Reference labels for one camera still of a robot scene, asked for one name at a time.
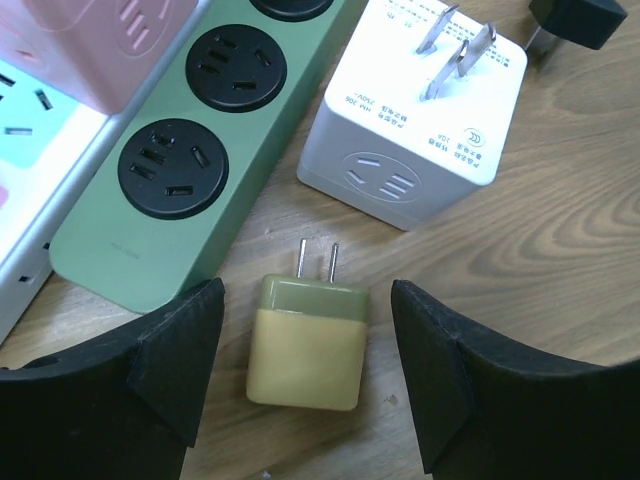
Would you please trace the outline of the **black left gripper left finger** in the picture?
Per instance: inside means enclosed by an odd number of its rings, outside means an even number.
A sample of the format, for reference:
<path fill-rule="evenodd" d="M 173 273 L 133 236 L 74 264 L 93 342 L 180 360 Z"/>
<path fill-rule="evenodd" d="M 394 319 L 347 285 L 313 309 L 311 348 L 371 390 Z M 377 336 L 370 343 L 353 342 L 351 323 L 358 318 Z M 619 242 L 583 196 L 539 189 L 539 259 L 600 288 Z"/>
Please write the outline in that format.
<path fill-rule="evenodd" d="M 220 279 L 1 372 L 5 479 L 177 479 L 195 445 L 225 312 Z"/>

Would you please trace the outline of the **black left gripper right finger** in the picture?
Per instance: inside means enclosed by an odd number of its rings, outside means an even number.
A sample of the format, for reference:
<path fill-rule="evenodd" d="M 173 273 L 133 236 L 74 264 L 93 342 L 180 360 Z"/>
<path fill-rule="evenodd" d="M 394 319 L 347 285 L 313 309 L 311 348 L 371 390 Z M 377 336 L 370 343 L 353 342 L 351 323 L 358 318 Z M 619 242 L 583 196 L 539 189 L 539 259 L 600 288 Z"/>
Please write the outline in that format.
<path fill-rule="evenodd" d="M 635 479 L 639 364 L 525 345 L 406 280 L 391 288 L 423 469 L 435 479 Z"/>

